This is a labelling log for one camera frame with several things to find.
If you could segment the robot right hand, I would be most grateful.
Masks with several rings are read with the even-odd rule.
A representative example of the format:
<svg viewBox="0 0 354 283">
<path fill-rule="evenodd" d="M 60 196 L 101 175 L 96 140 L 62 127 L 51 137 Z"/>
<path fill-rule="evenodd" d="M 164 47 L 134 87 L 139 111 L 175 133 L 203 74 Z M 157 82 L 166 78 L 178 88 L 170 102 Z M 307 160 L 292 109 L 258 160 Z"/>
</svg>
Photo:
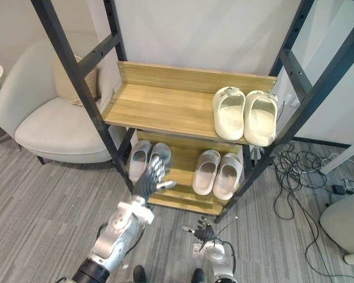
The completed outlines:
<svg viewBox="0 0 354 283">
<path fill-rule="evenodd" d="M 215 236 L 215 231 L 212 227 L 212 223 L 205 216 L 201 216 L 201 218 L 198 220 L 198 226 L 196 229 L 183 225 L 182 230 L 184 232 L 190 233 L 203 243 L 215 241 L 217 238 Z"/>
</svg>

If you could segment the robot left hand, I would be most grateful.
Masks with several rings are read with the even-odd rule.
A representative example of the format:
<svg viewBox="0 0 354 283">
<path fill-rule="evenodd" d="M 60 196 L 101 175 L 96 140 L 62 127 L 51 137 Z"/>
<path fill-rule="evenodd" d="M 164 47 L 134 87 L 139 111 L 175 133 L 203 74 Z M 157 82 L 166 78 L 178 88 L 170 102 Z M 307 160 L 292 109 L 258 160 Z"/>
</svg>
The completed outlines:
<svg viewBox="0 0 354 283">
<path fill-rule="evenodd" d="M 153 155 L 135 184 L 134 195 L 143 198 L 147 203 L 155 192 L 175 187 L 175 180 L 164 180 L 169 171 L 169 161 L 167 161 L 166 155 Z"/>
</svg>

